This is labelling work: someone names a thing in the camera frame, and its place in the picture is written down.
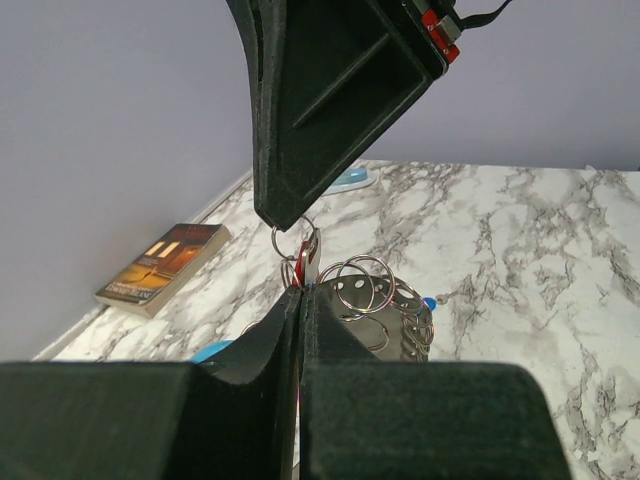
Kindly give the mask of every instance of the white wall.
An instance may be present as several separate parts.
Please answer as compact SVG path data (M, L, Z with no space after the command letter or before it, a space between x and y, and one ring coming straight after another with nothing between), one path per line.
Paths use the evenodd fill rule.
M222 0L0 0L0 360L251 168Z
M366 158L635 170L638 25L637 0L515 0Z

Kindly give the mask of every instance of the book cover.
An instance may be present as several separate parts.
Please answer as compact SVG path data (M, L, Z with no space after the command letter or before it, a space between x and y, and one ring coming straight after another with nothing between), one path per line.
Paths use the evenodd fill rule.
M145 305L202 252L221 228L222 225L175 225L96 296Z

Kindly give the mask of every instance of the gray plate with holes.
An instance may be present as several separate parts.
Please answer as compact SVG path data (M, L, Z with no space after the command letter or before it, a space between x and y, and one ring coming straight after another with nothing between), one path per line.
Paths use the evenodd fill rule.
M334 313L346 328L381 360L428 360L433 317L415 292L399 285L392 303L379 312L359 316L342 303L337 291L357 308L375 307L384 302L389 292L389 282L384 277L347 275L325 281L318 288L328 293Z

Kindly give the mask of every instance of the white marble countertop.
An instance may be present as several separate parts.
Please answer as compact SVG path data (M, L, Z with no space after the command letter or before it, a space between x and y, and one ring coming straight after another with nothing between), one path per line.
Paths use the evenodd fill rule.
M375 185L309 212L321 266L369 253L423 295L453 294L432 360L524 366L575 479L640 478L640 173L366 165ZM184 360L260 320L283 287L250 182L207 223L233 240L155 319L108 308L56 359Z

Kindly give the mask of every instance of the baseboard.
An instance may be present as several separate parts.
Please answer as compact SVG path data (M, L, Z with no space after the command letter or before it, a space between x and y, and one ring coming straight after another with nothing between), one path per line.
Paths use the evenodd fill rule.
M251 177L251 173L252 171L250 170L243 174L240 178L238 178L221 195L218 195L215 200L208 203L207 206L200 211L200 213L191 218L190 223L201 223L206 220L216 208L224 203L224 201L229 198L233 194L233 192L240 188L244 184L244 182L246 182ZM106 305L97 305L96 307L91 309L91 311L83 316L78 323L76 323L73 327L60 335L60 337L58 337L53 343L51 343L38 355L36 355L33 360L39 362L53 360L60 354L60 352L62 352L62 350L67 348L67 346L69 346L71 342L78 338L80 334L84 332L86 328L91 325L98 317L100 317L108 308L110 307L107 307Z

